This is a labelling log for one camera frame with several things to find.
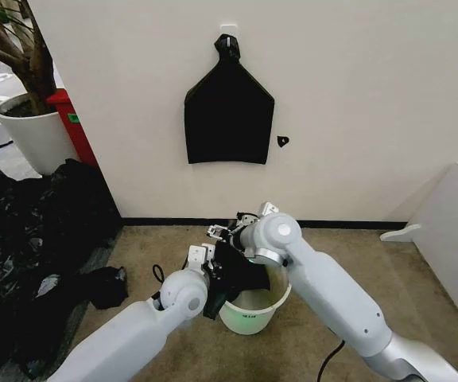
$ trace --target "green label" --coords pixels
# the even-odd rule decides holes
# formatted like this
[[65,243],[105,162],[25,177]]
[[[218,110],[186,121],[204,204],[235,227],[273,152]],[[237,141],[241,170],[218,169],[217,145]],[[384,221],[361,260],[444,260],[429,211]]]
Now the green label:
[[67,116],[68,116],[68,120],[71,123],[80,123],[79,117],[77,116],[77,114],[68,113]]

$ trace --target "soil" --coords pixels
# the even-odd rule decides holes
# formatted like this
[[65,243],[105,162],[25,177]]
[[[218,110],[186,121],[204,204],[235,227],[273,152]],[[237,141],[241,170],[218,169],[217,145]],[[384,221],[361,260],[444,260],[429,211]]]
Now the soil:
[[25,101],[18,105],[15,105],[11,109],[9,109],[6,113],[8,117],[16,117],[16,118],[23,118],[23,117],[34,117],[33,109],[31,108],[31,101]]

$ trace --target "pile of black garbage bags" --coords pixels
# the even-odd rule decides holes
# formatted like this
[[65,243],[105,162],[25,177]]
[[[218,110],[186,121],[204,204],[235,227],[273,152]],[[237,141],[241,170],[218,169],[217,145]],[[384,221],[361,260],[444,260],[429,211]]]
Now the pile of black garbage bags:
[[55,359],[72,309],[127,297],[123,268],[81,275],[121,225],[101,173],[67,160],[55,173],[15,181],[0,171],[0,366],[34,378]]

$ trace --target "white wall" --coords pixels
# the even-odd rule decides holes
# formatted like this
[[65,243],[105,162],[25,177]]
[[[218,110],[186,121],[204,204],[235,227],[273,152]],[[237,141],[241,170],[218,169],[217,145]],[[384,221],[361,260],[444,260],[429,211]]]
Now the white wall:
[[[407,220],[458,160],[458,1],[31,3],[123,216],[270,200],[299,219]],[[227,21],[276,101],[265,166],[187,163],[184,95]]]

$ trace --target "black plastic bag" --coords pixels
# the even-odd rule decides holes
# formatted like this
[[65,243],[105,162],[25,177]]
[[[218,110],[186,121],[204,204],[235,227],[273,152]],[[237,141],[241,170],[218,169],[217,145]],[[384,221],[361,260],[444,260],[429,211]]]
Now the black plastic bag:
[[223,34],[215,47],[219,62],[184,101],[188,163],[265,164],[274,98],[239,63],[235,37]]
[[41,179],[15,181],[0,171],[0,366],[41,280],[74,275],[120,226],[97,169],[68,159]]
[[29,378],[41,375],[56,359],[73,308],[90,300],[97,309],[120,306],[128,297],[125,268],[103,267],[85,275],[50,275],[39,296],[20,307],[13,355]]

